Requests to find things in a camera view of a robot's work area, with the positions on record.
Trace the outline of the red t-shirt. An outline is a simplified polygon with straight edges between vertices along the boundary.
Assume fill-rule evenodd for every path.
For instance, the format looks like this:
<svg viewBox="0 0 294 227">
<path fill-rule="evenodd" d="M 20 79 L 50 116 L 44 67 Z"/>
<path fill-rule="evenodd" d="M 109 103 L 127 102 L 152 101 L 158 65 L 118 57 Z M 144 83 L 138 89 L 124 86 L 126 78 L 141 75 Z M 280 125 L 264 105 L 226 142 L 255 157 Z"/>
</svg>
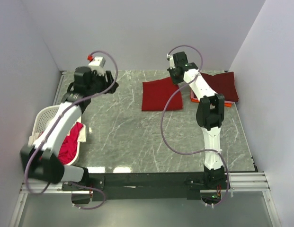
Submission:
<svg viewBox="0 0 294 227">
<path fill-rule="evenodd" d="M 163 111 L 171 95 L 179 89 L 171 77 L 143 82 L 142 111 Z"/>
</svg>

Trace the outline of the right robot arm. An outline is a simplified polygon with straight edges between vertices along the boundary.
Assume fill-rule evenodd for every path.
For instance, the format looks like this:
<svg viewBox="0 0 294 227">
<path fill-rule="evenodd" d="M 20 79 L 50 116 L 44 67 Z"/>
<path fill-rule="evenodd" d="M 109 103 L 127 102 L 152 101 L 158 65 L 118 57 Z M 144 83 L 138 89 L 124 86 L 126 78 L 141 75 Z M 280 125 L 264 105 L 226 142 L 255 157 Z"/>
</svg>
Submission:
<svg viewBox="0 0 294 227">
<path fill-rule="evenodd" d="M 172 82 L 174 84 L 186 82 L 199 101 L 196 121 L 202 129 L 206 150 L 203 184 L 213 189 L 225 177 L 225 169 L 220 156 L 220 133 L 224 121 L 225 98 L 208 85 L 195 63 L 188 62 L 185 52 L 168 54 L 167 60 Z"/>
</svg>

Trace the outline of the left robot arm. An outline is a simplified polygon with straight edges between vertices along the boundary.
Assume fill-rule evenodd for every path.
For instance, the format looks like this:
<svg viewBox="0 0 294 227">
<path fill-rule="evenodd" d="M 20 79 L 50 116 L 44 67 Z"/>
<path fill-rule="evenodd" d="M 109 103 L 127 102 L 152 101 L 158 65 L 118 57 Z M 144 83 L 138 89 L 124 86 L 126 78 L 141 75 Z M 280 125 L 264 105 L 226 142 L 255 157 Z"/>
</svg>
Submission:
<svg viewBox="0 0 294 227">
<path fill-rule="evenodd" d="M 68 86 L 55 117 L 41 136 L 31 146 L 20 151 L 25 179 L 41 180 L 47 183 L 73 182 L 79 190 L 90 184 L 86 168 L 63 165 L 58 159 L 60 148 L 75 122 L 82 116 L 91 99 L 102 94 L 114 93 L 118 87 L 117 76 L 106 70 L 92 70 L 78 67 L 74 81 Z"/>
</svg>

